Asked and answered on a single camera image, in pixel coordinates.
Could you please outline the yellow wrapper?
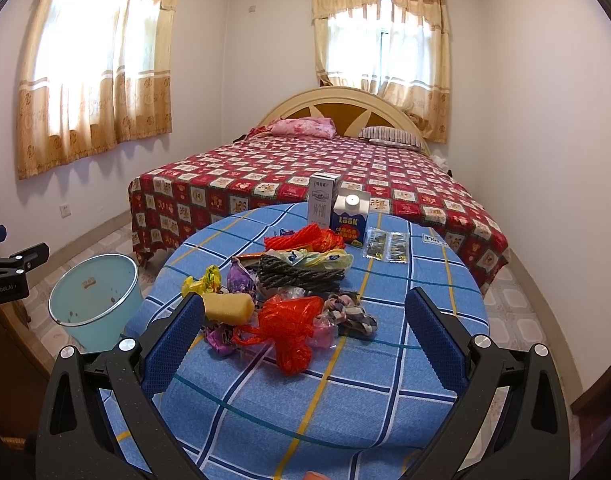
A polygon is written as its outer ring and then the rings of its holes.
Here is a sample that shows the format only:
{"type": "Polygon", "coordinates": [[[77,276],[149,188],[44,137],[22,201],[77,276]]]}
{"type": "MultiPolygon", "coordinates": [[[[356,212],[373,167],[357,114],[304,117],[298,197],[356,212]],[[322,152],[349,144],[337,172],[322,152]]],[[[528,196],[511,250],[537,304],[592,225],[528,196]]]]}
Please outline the yellow wrapper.
{"type": "Polygon", "coordinates": [[[201,278],[196,280],[192,276],[188,276],[183,281],[180,293],[183,297],[189,294],[203,296],[204,294],[219,294],[222,290],[222,279],[220,278],[220,270],[217,266],[208,266],[201,278]]]}

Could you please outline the yellow sponge block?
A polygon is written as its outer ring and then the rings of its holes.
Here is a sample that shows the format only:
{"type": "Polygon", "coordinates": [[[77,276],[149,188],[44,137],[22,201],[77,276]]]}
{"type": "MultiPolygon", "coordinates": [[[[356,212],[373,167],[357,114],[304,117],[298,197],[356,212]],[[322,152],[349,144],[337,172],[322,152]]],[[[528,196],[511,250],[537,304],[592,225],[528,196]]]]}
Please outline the yellow sponge block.
{"type": "Polygon", "coordinates": [[[202,297],[204,314],[211,322],[230,326],[247,324],[254,312],[254,302],[245,292],[206,294],[202,297]]]}

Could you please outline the yellow blue plastic bag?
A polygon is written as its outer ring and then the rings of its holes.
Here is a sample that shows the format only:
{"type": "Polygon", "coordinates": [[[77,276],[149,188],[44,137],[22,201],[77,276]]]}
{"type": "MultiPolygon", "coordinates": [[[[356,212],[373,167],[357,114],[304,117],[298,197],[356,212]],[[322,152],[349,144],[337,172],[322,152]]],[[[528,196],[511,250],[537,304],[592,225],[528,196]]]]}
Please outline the yellow blue plastic bag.
{"type": "Polygon", "coordinates": [[[237,260],[244,266],[253,266],[263,259],[281,261],[297,269],[314,271],[338,271],[351,268],[354,258],[344,249],[336,248],[328,252],[308,252],[305,249],[269,250],[257,254],[239,255],[237,260]]]}

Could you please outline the red plastic bag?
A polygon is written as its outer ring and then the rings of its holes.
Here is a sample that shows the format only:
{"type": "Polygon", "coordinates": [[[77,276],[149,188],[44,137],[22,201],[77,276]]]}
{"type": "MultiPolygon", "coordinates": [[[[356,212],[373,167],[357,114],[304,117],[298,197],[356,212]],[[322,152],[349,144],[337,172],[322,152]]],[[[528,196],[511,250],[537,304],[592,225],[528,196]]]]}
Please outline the red plastic bag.
{"type": "Polygon", "coordinates": [[[310,365],[313,352],[307,341],[314,336],[314,320],[323,307],[321,297],[287,299],[275,295],[258,311],[255,326],[234,328],[232,342],[240,347],[273,344],[281,374],[298,375],[310,365]]]}

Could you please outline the black mesh net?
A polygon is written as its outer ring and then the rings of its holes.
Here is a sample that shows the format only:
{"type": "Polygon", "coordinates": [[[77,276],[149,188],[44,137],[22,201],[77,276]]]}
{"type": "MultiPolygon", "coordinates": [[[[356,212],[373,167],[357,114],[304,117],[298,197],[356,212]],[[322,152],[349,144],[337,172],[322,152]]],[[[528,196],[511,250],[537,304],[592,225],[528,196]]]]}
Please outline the black mesh net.
{"type": "Polygon", "coordinates": [[[265,288],[298,287],[307,292],[337,292],[345,278],[343,270],[297,268],[273,256],[263,256],[255,274],[265,288]]]}

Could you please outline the red mesh net bag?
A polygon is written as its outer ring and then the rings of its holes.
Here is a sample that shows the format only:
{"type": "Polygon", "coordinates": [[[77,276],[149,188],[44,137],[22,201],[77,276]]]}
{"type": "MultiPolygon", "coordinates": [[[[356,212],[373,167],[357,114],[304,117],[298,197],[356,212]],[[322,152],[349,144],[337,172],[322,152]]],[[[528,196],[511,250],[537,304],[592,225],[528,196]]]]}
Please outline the red mesh net bag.
{"type": "Polygon", "coordinates": [[[305,249],[308,252],[329,252],[333,249],[345,248],[343,237],[330,229],[322,229],[311,223],[292,234],[265,237],[266,252],[289,252],[289,250],[305,249]]]}

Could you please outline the light blue trash bin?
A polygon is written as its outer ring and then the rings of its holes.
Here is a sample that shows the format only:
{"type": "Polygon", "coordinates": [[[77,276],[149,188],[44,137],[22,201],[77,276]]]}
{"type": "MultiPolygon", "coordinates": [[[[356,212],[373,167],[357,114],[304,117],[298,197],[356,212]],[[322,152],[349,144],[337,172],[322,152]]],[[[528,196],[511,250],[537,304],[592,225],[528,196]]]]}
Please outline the light blue trash bin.
{"type": "Polygon", "coordinates": [[[50,293],[48,312],[85,351],[101,352],[120,341],[141,305],[136,262],[112,252],[90,257],[63,274],[50,293]]]}

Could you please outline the crumpled patterned wrapper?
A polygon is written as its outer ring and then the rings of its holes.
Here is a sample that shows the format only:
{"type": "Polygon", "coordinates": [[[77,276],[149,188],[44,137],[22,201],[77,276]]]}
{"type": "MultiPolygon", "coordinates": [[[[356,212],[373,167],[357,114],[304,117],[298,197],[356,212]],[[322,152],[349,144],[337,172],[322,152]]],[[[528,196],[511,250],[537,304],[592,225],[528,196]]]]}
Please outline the crumpled patterned wrapper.
{"type": "Polygon", "coordinates": [[[324,301],[322,316],[352,334],[371,337],[378,330],[377,318],[365,310],[356,292],[330,294],[324,301]]]}

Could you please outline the purple foil wrapper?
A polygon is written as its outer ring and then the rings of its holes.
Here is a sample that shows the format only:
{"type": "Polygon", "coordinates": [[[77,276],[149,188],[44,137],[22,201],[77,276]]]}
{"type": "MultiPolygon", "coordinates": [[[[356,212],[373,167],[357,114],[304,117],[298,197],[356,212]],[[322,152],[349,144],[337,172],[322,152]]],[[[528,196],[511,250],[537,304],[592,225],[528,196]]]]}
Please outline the purple foil wrapper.
{"type": "Polygon", "coordinates": [[[238,258],[230,259],[225,288],[231,294],[248,294],[252,299],[256,297],[256,278],[238,258]]]}

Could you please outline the window tan curtain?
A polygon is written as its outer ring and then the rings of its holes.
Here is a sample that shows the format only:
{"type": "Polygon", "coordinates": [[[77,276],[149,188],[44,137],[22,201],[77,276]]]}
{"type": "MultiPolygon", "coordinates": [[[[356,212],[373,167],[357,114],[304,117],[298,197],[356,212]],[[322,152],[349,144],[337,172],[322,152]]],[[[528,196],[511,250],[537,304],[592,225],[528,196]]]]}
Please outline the window tan curtain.
{"type": "Polygon", "coordinates": [[[447,0],[312,0],[315,73],[323,86],[360,89],[447,143],[451,25],[447,0]]]}
{"type": "Polygon", "coordinates": [[[38,0],[19,74],[19,179],[171,132],[176,4],[38,0]]]}

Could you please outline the blue white milk carton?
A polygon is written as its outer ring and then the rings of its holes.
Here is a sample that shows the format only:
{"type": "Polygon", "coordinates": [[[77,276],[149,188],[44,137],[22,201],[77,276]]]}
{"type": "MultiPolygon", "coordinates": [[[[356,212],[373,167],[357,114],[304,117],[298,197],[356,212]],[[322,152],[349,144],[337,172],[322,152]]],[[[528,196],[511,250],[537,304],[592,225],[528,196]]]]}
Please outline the blue white milk carton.
{"type": "Polygon", "coordinates": [[[330,229],[339,234],[345,244],[362,247],[369,209],[371,194],[342,188],[331,211],[330,229]]]}

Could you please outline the white tall carton box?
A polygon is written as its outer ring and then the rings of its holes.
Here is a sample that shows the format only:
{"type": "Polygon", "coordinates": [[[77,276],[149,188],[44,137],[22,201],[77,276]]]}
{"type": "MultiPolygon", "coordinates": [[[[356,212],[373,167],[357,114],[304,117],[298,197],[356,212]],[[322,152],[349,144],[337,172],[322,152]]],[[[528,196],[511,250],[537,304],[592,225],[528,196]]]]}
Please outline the white tall carton box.
{"type": "Polygon", "coordinates": [[[315,172],[310,178],[307,190],[307,221],[321,229],[330,227],[331,214],[337,200],[340,174],[315,172]]]}

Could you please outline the cream wooden headboard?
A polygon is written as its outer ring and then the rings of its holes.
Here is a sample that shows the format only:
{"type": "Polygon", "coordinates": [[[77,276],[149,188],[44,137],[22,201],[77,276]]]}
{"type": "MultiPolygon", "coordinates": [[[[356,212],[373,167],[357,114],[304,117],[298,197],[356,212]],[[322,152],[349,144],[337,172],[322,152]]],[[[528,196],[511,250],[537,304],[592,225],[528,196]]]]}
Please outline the cream wooden headboard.
{"type": "Polygon", "coordinates": [[[409,116],[379,96],[349,87],[319,87],[298,93],[274,107],[258,125],[267,125],[275,119],[307,116],[331,118],[337,133],[350,138],[357,138],[362,129],[369,126],[415,132],[420,137],[421,151],[430,156],[427,142],[409,116]]]}

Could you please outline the back window tan curtain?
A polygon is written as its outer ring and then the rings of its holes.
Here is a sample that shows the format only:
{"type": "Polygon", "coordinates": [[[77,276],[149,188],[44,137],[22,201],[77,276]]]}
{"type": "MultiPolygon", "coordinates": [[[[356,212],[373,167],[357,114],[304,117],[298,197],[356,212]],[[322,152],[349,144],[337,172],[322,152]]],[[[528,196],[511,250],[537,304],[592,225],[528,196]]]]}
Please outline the back window tan curtain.
{"type": "Polygon", "coordinates": [[[315,73],[323,86],[360,89],[447,143],[451,25],[447,0],[312,0],[315,73]]]}

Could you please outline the white wall socket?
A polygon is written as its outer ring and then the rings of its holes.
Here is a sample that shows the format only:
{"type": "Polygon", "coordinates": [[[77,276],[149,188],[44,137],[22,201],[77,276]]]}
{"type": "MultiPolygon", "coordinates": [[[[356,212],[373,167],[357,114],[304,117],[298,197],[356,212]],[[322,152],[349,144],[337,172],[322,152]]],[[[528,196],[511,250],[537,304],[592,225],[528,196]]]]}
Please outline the white wall socket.
{"type": "Polygon", "coordinates": [[[63,204],[59,207],[62,218],[68,218],[71,216],[71,209],[68,204],[63,204]]]}

